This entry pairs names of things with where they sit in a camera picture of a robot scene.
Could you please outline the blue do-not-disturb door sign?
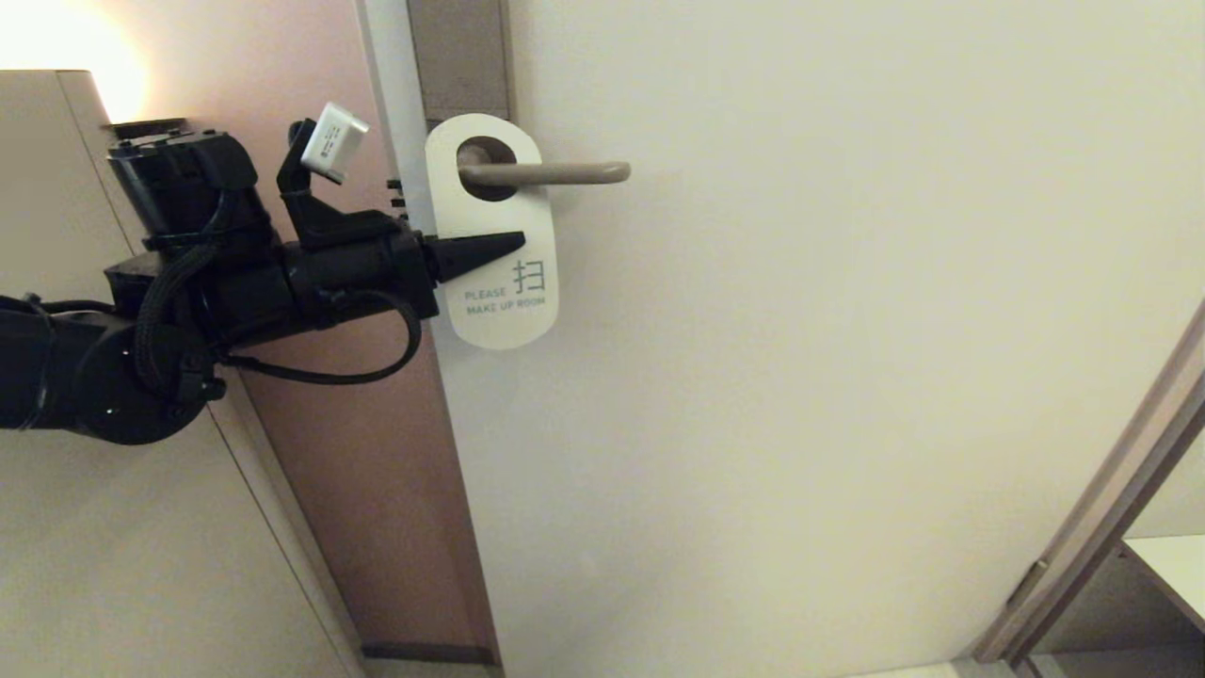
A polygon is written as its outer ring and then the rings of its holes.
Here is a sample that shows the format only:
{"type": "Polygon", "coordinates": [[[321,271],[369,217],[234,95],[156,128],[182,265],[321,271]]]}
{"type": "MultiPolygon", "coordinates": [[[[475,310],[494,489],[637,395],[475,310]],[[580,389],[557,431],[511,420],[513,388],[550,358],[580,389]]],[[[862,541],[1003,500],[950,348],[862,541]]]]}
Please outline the blue do-not-disturb door sign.
{"type": "Polygon", "coordinates": [[[513,350],[554,326],[560,309],[558,252],[549,197],[541,187],[518,188],[500,201],[475,197],[458,172],[458,151],[471,141],[516,163],[541,163],[537,143],[511,120],[466,113],[443,120],[427,137],[427,183],[435,235],[465,237],[522,232],[525,243],[443,284],[443,312],[457,336],[484,350],[513,350]]]}

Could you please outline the brown door lock plate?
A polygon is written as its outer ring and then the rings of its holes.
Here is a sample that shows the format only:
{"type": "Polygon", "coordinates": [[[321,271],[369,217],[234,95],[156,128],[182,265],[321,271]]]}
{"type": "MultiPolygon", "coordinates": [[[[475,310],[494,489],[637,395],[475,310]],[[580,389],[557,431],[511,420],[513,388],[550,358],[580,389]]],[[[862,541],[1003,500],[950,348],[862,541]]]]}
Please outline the brown door lock plate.
{"type": "Polygon", "coordinates": [[[512,120],[509,0],[406,0],[427,132],[465,113],[512,120]]]}

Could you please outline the white door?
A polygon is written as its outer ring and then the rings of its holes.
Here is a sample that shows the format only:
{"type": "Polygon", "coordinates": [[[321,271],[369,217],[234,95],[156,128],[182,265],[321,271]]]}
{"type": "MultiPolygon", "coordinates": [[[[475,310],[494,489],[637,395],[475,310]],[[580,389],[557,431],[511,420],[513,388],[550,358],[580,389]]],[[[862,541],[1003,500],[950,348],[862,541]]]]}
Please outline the white door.
{"type": "Polygon", "coordinates": [[[506,678],[968,652],[1205,293],[1205,0],[362,0],[417,226],[422,40],[501,63],[554,326],[434,344],[506,678]]]}

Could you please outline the dark baseboard strip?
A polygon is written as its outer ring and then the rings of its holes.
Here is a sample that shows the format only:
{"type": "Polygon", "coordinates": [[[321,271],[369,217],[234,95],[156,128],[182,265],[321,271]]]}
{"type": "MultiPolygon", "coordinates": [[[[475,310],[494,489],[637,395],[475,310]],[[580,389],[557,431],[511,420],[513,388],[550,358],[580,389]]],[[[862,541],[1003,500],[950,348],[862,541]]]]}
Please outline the dark baseboard strip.
{"type": "Polygon", "coordinates": [[[396,660],[427,664],[458,664],[498,667],[496,652],[483,645],[457,645],[437,643],[364,643],[365,659],[396,660]]]}

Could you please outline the brown frame hinge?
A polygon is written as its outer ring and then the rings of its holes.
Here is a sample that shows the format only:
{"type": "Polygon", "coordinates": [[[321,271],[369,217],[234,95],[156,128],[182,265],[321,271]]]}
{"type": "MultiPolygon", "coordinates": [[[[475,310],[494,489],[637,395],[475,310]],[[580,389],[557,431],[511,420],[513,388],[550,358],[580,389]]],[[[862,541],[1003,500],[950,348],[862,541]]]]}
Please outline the brown frame hinge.
{"type": "Polygon", "coordinates": [[[1025,571],[1025,574],[1021,577],[1019,584],[1010,592],[1005,601],[1006,608],[1023,602],[1030,595],[1031,589],[1036,586],[1038,582],[1044,578],[1047,570],[1050,570],[1050,562],[1045,558],[1036,559],[1025,571]]]}

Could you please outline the brown closet door frame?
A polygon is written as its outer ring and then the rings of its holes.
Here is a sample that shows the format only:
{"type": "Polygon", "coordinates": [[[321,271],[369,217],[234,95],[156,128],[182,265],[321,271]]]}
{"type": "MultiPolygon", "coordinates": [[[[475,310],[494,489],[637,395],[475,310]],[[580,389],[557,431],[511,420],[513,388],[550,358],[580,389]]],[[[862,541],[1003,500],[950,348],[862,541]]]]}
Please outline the brown closet door frame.
{"type": "Polygon", "coordinates": [[[1016,667],[1119,546],[1205,428],[1205,297],[1101,468],[1040,558],[1050,570],[972,645],[978,664],[1016,667]]]}

